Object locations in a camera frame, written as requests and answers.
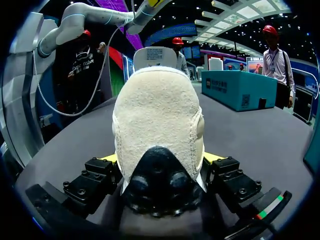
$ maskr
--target man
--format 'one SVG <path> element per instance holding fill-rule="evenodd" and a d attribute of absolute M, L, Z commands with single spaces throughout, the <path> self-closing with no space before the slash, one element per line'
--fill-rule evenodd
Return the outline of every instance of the man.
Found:
<path fill-rule="evenodd" d="M 289 56 L 278 48 L 279 36 L 276 29 L 267 25 L 262 30 L 269 49 L 263 53 L 262 75 L 277 79 L 275 106 L 291 108 L 295 92 Z"/>
<path fill-rule="evenodd" d="M 190 79 L 190 73 L 187 67 L 186 57 L 180 52 L 180 50 L 182 49 L 182 46 L 184 45 L 184 42 L 180 37 L 175 37 L 172 40 L 172 44 L 173 44 L 172 49 L 175 51 L 175 54 L 176 54 L 176 69 L 184 72 L 185 75 L 187 75 L 188 78 Z"/>
<path fill-rule="evenodd" d="M 240 71 L 243 71 L 245 69 L 245 67 L 244 67 L 244 64 L 243 63 L 240 63 Z"/>
<path fill-rule="evenodd" d="M 72 81 L 73 94 L 77 105 L 77 111 L 82 111 L 89 103 L 94 93 L 100 70 L 104 62 L 105 43 L 100 44 L 98 50 L 90 46 L 91 33 L 85 30 L 83 34 L 74 40 L 75 61 L 72 64 L 72 71 L 68 79 Z M 90 106 L 84 114 L 90 112 L 100 104 L 100 83 L 95 92 Z"/>

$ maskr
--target white cable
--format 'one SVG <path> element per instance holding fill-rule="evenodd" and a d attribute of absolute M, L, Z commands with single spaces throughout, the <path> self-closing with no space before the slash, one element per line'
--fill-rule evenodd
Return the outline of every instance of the white cable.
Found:
<path fill-rule="evenodd" d="M 101 79 L 101 76 L 102 76 L 102 72 L 103 72 L 103 69 L 104 69 L 104 66 L 105 66 L 105 62 L 106 62 L 106 59 L 109 58 L 109 46 L 110 46 L 110 43 L 111 43 L 111 40 L 112 38 L 114 37 L 114 35 L 116 34 L 116 32 L 119 30 L 120 28 L 117 27 L 116 30 L 113 32 L 113 34 L 111 35 L 111 38 L 108 42 L 108 45 L 107 45 L 107 48 L 106 48 L 106 54 L 104 56 L 104 60 L 103 60 L 103 64 L 102 64 L 102 67 L 101 67 L 101 71 L 100 71 L 100 75 L 99 75 L 99 78 L 96 82 L 96 85 L 95 85 L 95 88 L 94 88 L 94 91 L 93 91 L 93 94 L 90 98 L 90 101 L 89 103 L 87 104 L 87 106 L 80 112 L 76 113 L 76 114 L 67 114 L 67 113 L 64 113 L 64 112 L 61 112 L 61 111 L 58 111 L 56 110 L 53 106 L 51 106 L 47 100 L 45 99 L 42 91 L 41 91 L 41 88 L 40 88 L 40 83 L 39 83 L 39 79 L 38 79 L 38 73 L 37 73 L 37 65 L 36 65 L 36 54 L 35 54 L 35 50 L 33 50 L 33 64 L 34 64 L 34 74 L 35 74 L 35 79 L 37 81 L 37 84 L 38 84 L 38 88 L 39 88 L 39 92 L 40 92 L 40 95 L 43 99 L 43 101 L 45 102 L 45 104 L 50 108 L 52 109 L 53 111 L 55 111 L 56 113 L 58 114 L 61 114 L 61 115 L 64 115 L 64 116 L 67 116 L 67 117 L 76 117 L 76 116 L 79 116 L 81 115 L 85 110 L 87 110 L 87 108 L 90 106 L 92 100 L 94 99 L 94 96 L 96 94 L 96 91 L 97 91 L 97 88 L 98 88 L 98 85 L 99 85 L 99 82 L 100 82 L 100 79 Z M 111 87 L 111 91 L 112 91 L 112 85 L 111 85 L 111 73 L 110 73 L 110 60 L 108 59 L 108 63 L 109 63 L 109 77 L 110 77 L 110 87 Z"/>
<path fill-rule="evenodd" d="M 134 0 L 131 0 L 131 8 L 133 12 L 133 19 L 136 19 L 135 3 Z"/>

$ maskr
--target white fabric cover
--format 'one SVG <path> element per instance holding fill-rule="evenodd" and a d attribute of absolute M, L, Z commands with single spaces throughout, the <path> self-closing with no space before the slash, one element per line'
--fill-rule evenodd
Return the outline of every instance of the white fabric cover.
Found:
<path fill-rule="evenodd" d="M 154 147 L 168 148 L 196 181 L 205 152 L 198 96 L 179 70 L 152 66 L 135 72 L 113 110 L 117 164 L 129 183 L 139 160 Z"/>

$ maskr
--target robotic arm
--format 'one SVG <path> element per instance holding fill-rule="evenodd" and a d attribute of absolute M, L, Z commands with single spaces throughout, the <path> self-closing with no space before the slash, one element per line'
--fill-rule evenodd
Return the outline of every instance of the robotic arm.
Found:
<path fill-rule="evenodd" d="M 85 3 L 74 3 L 63 13 L 61 25 L 51 30 L 38 45 L 38 54 L 48 57 L 58 45 L 74 40 L 84 31 L 85 21 L 104 25 L 126 26 L 131 35 L 138 34 L 146 24 L 172 0 L 145 0 L 135 14 L 120 12 L 107 8 L 89 6 Z"/>

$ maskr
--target hard hat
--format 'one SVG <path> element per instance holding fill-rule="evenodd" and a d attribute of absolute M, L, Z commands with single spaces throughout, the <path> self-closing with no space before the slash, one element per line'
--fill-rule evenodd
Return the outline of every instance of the hard hat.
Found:
<path fill-rule="evenodd" d="M 82 35 L 87 35 L 87 37 L 91 38 L 91 33 L 88 30 L 84 30 Z"/>
<path fill-rule="evenodd" d="M 173 44 L 177 44 L 177 45 L 183 45 L 184 42 L 182 41 L 182 39 L 180 37 L 175 37 L 173 40 L 172 40 L 172 43 Z"/>
<path fill-rule="evenodd" d="M 273 26 L 271 26 L 271 25 L 266 25 L 266 26 L 264 27 L 264 29 L 262 30 L 262 32 L 263 32 L 263 33 L 268 32 L 268 33 L 270 33 L 270 34 L 278 37 L 278 32 L 277 32 L 277 30 L 276 30 Z"/>

